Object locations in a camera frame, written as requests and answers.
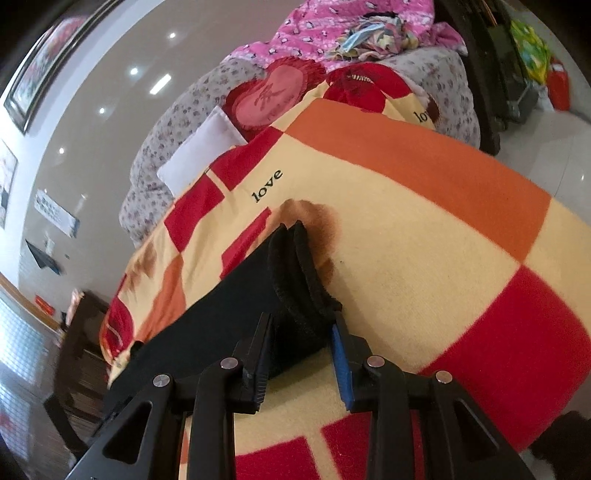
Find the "pink blanket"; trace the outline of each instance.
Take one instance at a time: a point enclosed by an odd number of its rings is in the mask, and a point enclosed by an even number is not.
[[[319,61],[331,71],[342,67],[343,61],[328,60],[325,53],[359,23],[361,15],[372,11],[396,12],[421,46],[442,46],[467,53],[458,32],[445,22],[434,23],[433,0],[307,0],[287,17],[271,40],[238,47],[227,58],[249,60],[265,68],[278,58],[295,55]]]

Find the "picture frame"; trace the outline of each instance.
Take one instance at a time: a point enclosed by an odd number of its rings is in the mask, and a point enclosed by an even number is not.
[[[6,143],[0,140],[0,228],[4,229],[8,201],[18,160]]]
[[[4,107],[26,134],[47,90],[79,43],[123,0],[106,0],[90,12],[60,17],[33,45],[10,87]]]

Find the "sign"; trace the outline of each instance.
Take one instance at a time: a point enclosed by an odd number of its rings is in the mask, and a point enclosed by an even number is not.
[[[60,207],[43,190],[37,190],[37,194],[35,195],[35,210],[67,236],[76,238],[80,221]]]
[[[35,295],[35,303],[42,312],[47,313],[50,317],[53,317],[53,314],[56,312],[55,308],[49,305],[39,295]]]

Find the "white cushion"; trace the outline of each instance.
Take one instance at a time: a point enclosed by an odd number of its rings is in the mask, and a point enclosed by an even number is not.
[[[178,198],[216,158],[237,145],[246,145],[246,141],[224,111],[215,106],[156,175]]]

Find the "metal screw head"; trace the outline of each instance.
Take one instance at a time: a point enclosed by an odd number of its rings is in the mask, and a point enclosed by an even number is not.
[[[224,370],[231,370],[232,368],[236,368],[237,364],[238,364],[238,360],[236,360],[232,356],[229,356],[220,362],[220,366]]]
[[[439,383],[449,383],[453,380],[452,374],[445,370],[440,370],[435,374],[435,378]]]
[[[170,377],[167,374],[156,375],[152,383],[155,387],[166,387],[170,383]]]
[[[370,367],[379,368],[385,365],[386,360],[379,355],[372,355],[368,358],[367,362]]]

